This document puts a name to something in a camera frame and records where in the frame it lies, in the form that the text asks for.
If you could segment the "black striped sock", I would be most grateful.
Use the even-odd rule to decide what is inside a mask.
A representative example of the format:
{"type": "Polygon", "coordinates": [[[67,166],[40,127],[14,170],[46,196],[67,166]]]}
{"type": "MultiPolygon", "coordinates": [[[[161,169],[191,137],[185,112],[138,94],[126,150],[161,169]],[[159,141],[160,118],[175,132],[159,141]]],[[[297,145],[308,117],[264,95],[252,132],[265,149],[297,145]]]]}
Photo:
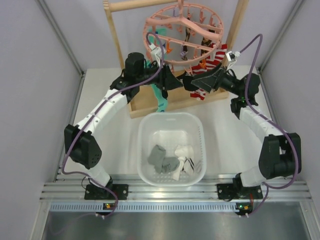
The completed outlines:
{"type": "Polygon", "coordinates": [[[194,84],[192,84],[193,80],[194,80],[194,76],[190,75],[189,73],[187,73],[185,71],[183,76],[182,76],[182,83],[183,83],[184,89],[186,91],[194,92],[194,91],[199,89],[199,87],[197,87],[194,84]]]}

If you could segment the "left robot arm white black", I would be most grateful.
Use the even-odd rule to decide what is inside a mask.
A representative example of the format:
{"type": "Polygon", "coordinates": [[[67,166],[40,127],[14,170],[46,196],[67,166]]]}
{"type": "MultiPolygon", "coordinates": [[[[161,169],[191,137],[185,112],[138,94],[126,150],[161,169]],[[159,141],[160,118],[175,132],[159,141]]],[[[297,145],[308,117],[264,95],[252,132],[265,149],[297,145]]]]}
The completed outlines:
{"type": "Polygon", "coordinates": [[[71,159],[84,170],[81,174],[96,186],[95,192],[103,199],[113,194],[113,180],[103,166],[99,164],[102,150],[96,140],[108,122],[139,93],[140,87],[155,85],[163,96],[168,91],[180,88],[183,83],[174,76],[163,59],[153,61],[146,66],[142,53],[129,53],[125,67],[110,85],[103,99],[76,125],[67,125],[64,129],[65,159],[71,159]]]}

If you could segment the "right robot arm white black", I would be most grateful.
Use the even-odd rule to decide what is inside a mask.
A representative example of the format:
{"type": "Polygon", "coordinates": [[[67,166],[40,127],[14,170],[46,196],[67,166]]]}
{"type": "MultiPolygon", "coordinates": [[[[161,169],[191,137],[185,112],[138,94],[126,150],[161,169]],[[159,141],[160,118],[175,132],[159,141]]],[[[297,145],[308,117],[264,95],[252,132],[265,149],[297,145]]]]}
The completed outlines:
{"type": "Polygon", "coordinates": [[[301,138],[288,133],[267,118],[259,109],[255,96],[259,92],[260,77],[249,72],[238,79],[233,70],[218,65],[192,77],[191,84],[206,92],[219,88],[236,95],[230,102],[231,112],[257,136],[262,143],[257,165],[233,178],[233,192],[246,198],[253,187],[278,177],[296,178],[302,170],[301,138]]]}

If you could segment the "black sock white stripes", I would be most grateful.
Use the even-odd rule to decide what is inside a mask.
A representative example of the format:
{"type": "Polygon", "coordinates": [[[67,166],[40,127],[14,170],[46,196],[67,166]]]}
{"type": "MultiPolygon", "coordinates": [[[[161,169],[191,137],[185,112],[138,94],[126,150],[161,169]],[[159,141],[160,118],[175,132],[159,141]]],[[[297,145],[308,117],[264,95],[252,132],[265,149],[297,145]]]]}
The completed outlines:
{"type": "Polygon", "coordinates": [[[164,87],[161,90],[161,95],[164,99],[168,99],[168,91],[164,87]]]}

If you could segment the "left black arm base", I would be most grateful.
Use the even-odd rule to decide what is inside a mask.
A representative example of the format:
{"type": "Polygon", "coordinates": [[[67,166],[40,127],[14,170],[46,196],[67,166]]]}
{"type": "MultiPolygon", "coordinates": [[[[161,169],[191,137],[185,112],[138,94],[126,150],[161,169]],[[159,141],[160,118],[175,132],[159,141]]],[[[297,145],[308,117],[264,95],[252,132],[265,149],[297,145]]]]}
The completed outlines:
{"type": "MultiPolygon", "coordinates": [[[[127,200],[129,186],[127,184],[114,184],[111,191],[119,200],[127,200]]],[[[85,200],[114,200],[115,197],[105,189],[88,184],[85,188],[85,200]]]]}

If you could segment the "pink round clip hanger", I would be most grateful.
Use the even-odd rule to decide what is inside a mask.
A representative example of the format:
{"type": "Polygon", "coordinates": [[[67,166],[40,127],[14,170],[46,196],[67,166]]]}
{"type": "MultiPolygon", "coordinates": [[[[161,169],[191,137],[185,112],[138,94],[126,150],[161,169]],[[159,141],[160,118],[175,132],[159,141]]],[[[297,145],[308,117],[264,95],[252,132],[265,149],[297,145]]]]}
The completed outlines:
{"type": "Polygon", "coordinates": [[[182,0],[156,11],[145,20],[143,43],[148,49],[147,28],[165,28],[166,36],[161,39],[170,41],[171,53],[164,56],[171,67],[191,67],[213,55],[222,45],[224,23],[221,17],[207,6],[182,0]],[[186,58],[180,56],[182,46],[187,46],[186,58]]]}

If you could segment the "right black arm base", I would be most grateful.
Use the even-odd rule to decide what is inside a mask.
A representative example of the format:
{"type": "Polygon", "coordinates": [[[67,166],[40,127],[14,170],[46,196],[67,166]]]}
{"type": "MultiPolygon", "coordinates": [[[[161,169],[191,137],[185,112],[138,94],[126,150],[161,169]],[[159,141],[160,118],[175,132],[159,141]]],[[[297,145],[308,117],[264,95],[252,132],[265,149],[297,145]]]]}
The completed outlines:
{"type": "Polygon", "coordinates": [[[263,193],[260,186],[243,187],[237,189],[232,183],[219,183],[216,185],[219,200],[230,202],[232,200],[262,200],[263,193]]]}

